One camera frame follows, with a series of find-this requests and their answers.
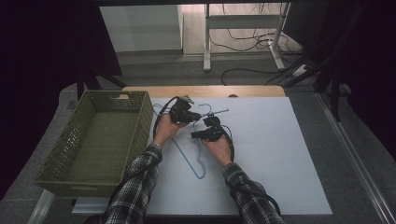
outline person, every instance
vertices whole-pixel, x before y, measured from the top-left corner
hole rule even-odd
[[[174,123],[169,114],[163,114],[157,134],[147,149],[133,161],[127,172],[130,178],[120,190],[114,192],[100,223],[143,223],[158,174],[158,164],[163,159],[164,144],[188,123]],[[211,155],[222,166],[222,175],[235,200],[243,223],[284,223],[265,197],[264,187],[252,181],[238,164],[231,161],[231,150],[223,135],[216,142],[202,140]]]

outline woven basket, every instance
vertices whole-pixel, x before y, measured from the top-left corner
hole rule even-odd
[[[146,91],[86,91],[35,183],[57,196],[109,197],[146,149]]]

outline wrist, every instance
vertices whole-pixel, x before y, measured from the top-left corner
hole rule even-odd
[[[227,165],[230,164],[231,162],[232,162],[231,160],[219,161],[219,163],[220,163],[220,165],[221,165],[222,167],[227,166]]]
[[[160,147],[163,147],[165,145],[166,140],[160,136],[155,136],[154,139],[152,140],[155,144],[159,145]]]

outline left hand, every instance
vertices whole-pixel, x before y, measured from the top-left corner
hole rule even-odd
[[[157,134],[153,141],[163,147],[169,139],[175,136],[179,129],[186,127],[188,124],[187,122],[174,123],[169,114],[163,114],[158,123]]]

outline wooden table edge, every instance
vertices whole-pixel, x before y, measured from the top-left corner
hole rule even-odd
[[[190,97],[286,97],[280,86],[141,86],[123,91],[147,91],[150,97],[162,98],[188,94]]]

